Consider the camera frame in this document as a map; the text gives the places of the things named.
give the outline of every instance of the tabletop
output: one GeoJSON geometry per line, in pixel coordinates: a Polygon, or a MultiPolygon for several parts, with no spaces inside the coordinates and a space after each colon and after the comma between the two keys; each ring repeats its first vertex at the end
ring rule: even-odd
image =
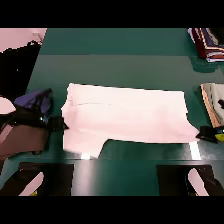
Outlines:
{"type": "MultiPolygon", "coordinates": [[[[61,114],[69,83],[184,91],[188,120],[197,129],[211,125],[199,85],[224,84],[222,63],[198,58],[186,28],[49,28],[27,92],[52,88],[54,115],[61,114]]],[[[40,155],[7,160],[73,161],[53,133],[40,155]]],[[[223,144],[198,142],[201,160],[223,160],[223,144]]],[[[108,140],[98,160],[191,161],[190,144],[146,144],[108,140]]]]}

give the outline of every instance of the white cloth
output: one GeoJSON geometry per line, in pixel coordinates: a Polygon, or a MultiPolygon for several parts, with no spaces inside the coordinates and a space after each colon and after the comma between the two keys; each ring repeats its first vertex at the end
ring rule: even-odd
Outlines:
{"type": "Polygon", "coordinates": [[[184,92],[70,84],[62,116],[63,148],[98,157],[108,139],[146,143],[197,141],[184,92]]]}

